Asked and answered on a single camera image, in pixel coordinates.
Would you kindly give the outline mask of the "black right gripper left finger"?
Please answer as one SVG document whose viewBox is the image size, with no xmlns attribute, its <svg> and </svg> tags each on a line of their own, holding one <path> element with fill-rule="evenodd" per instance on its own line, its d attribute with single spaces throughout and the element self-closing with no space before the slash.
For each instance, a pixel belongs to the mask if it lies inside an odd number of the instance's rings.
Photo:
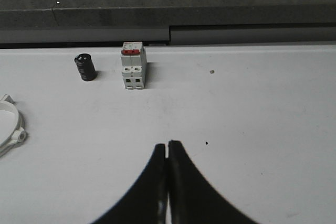
<svg viewBox="0 0 336 224">
<path fill-rule="evenodd" d="M 165 145 L 157 144 L 134 184 L 94 223 L 166 223 Z"/>
</svg>

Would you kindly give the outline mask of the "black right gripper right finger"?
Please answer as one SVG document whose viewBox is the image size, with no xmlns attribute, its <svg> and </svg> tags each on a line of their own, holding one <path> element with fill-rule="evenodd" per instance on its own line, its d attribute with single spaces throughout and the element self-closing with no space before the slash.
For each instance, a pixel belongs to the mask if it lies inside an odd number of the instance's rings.
<svg viewBox="0 0 336 224">
<path fill-rule="evenodd" d="M 172 223 L 255 223 L 212 187 L 182 142 L 171 140 L 168 147 Z"/>
</svg>

